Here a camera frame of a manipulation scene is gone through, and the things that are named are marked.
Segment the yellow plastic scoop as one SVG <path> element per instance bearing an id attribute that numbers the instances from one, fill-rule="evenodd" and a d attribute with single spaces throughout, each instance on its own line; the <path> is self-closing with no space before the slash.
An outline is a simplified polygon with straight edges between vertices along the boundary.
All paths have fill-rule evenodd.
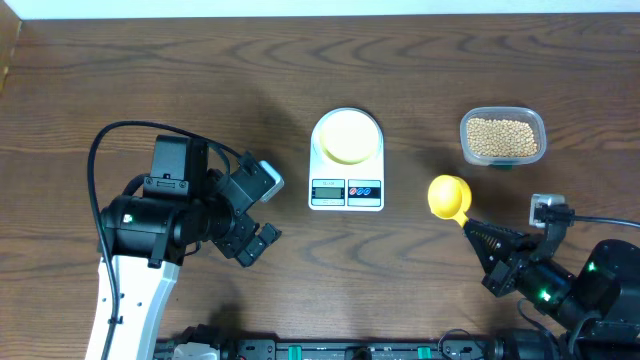
<path id="1" fill-rule="evenodd" d="M 429 185 L 427 202 L 433 215 L 443 220 L 455 221 L 463 228 L 469 220 L 466 212 L 471 206 L 472 193 L 462 178 L 440 175 Z"/>

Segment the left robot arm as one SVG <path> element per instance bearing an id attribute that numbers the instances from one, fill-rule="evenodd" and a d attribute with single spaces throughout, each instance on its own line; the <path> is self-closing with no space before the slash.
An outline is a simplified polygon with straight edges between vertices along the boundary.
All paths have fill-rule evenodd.
<path id="1" fill-rule="evenodd" d="M 150 359 L 188 246 L 212 242 L 249 267 L 281 235 L 247 213 L 283 186 L 282 176 L 250 153 L 235 172 L 208 166 L 203 139 L 160 135 L 150 173 L 134 178 L 99 213 L 104 233 L 89 359 Z"/>

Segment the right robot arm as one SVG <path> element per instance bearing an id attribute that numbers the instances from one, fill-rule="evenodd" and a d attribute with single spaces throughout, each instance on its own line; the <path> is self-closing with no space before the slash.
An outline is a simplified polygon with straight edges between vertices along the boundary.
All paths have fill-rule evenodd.
<path id="1" fill-rule="evenodd" d="M 639 249 L 618 239 L 596 244 L 578 274 L 554 261 L 572 219 L 550 219 L 537 234 L 469 219 L 462 229 L 494 296 L 520 293 L 565 329 L 497 335 L 490 359 L 636 359 L 639 356 Z"/>

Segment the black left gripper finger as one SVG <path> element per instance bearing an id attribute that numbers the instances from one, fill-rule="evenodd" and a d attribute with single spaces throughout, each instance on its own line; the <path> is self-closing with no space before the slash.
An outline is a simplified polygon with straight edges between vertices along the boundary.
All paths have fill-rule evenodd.
<path id="1" fill-rule="evenodd" d="M 270 223 L 266 223 L 260 233 L 257 234 L 258 244 L 263 248 L 267 248 L 276 242 L 281 235 L 281 230 L 277 229 Z"/>
<path id="2" fill-rule="evenodd" d="M 235 260 L 243 267 L 252 266 L 265 250 L 265 241 L 255 236 L 245 246 L 243 246 L 234 256 Z"/>

